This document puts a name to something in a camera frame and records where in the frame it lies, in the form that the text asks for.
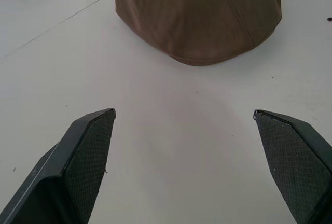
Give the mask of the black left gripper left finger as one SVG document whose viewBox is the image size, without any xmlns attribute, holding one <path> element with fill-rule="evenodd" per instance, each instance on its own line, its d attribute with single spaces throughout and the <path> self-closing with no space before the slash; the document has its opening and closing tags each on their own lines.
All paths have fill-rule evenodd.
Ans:
<svg viewBox="0 0 332 224">
<path fill-rule="evenodd" d="M 109 108 L 75 120 L 35 164 L 1 212 L 1 223 L 88 223 L 115 119 Z"/>
</svg>

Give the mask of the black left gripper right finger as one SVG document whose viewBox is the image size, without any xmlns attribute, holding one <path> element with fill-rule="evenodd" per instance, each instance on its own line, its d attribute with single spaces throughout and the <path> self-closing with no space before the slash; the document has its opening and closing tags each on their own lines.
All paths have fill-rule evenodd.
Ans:
<svg viewBox="0 0 332 224">
<path fill-rule="evenodd" d="M 253 115 L 270 173 L 297 223 L 331 223 L 331 145 L 307 122 Z"/>
</svg>

